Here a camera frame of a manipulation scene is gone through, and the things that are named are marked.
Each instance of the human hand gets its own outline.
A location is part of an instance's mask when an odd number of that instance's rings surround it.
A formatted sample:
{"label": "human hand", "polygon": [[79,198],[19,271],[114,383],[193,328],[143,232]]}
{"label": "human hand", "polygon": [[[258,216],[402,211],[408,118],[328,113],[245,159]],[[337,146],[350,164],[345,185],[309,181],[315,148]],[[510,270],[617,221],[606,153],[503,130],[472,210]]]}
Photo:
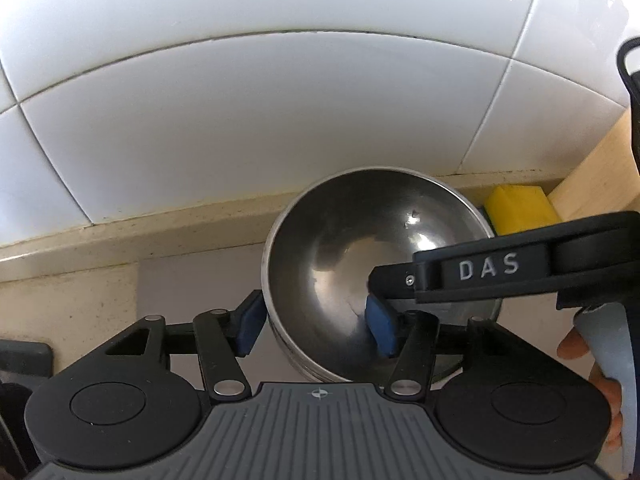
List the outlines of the human hand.
{"label": "human hand", "polygon": [[[572,328],[569,333],[558,345],[558,357],[561,359],[577,359],[583,355],[588,354],[589,346],[582,338],[580,333]],[[598,364],[594,364],[589,374],[589,382],[596,386],[605,398],[609,401],[611,407],[611,426],[609,427],[609,433],[605,445],[602,449],[606,452],[614,452],[622,445],[622,413],[620,413],[620,407],[622,406],[622,387],[617,381],[607,379],[602,375],[602,371]]]}

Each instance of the black cable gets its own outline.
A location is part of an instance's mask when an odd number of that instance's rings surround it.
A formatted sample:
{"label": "black cable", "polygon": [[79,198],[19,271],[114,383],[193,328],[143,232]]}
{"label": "black cable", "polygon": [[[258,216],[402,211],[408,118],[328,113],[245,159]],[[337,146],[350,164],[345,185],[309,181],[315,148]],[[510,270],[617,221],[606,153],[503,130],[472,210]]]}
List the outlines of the black cable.
{"label": "black cable", "polygon": [[631,152],[640,173],[640,72],[630,74],[625,63],[627,54],[638,47],[640,47],[640,37],[625,41],[618,50],[616,64],[631,99]]}

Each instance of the screw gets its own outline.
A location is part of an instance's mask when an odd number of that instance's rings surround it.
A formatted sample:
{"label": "screw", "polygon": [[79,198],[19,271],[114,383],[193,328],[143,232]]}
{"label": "screw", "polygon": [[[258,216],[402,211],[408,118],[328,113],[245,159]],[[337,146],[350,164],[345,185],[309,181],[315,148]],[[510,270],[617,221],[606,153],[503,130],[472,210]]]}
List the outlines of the screw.
{"label": "screw", "polygon": [[411,379],[400,379],[391,383],[391,391],[403,397],[417,395],[421,389],[420,383]]}
{"label": "screw", "polygon": [[225,397],[233,397],[244,392],[244,384],[234,379],[225,379],[214,384],[213,391]]}

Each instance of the black device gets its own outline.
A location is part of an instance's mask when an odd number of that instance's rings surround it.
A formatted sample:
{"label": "black device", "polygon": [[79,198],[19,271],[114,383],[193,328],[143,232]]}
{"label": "black device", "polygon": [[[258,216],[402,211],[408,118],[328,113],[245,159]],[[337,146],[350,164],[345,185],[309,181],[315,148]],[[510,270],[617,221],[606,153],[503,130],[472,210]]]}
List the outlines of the black device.
{"label": "black device", "polygon": [[14,479],[40,464],[22,414],[32,391],[52,375],[47,344],[0,339],[0,467]]}
{"label": "black device", "polygon": [[[496,275],[461,286],[460,262],[484,266],[486,258]],[[266,319],[259,290],[235,311],[214,309],[192,323],[165,325],[148,316],[31,396],[25,421],[44,462],[31,477],[603,479],[594,460],[610,409],[594,386],[492,321],[449,326],[419,310],[399,314],[387,300],[558,290],[560,307],[620,301],[633,313],[638,276],[635,212],[377,267],[366,321],[380,351],[398,356],[382,388],[264,383],[252,396],[236,356],[251,350]],[[169,371],[172,353],[198,355],[204,391]],[[439,353],[462,354],[463,372],[431,391]]]}

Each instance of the black handle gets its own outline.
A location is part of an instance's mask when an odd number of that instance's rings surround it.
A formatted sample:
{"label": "black handle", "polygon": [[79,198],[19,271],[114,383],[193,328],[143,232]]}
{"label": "black handle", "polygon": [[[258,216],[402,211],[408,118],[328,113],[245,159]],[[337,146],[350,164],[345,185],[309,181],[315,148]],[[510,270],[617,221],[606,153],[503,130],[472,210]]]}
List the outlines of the black handle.
{"label": "black handle", "polygon": [[407,315],[413,318],[412,327],[384,392],[394,400],[419,402],[431,386],[440,323],[428,312],[415,310]]}
{"label": "black handle", "polygon": [[[401,273],[377,267],[369,290],[405,298]],[[640,214],[620,212],[414,254],[416,303],[488,300],[561,291],[559,304],[592,306],[638,290]]]}

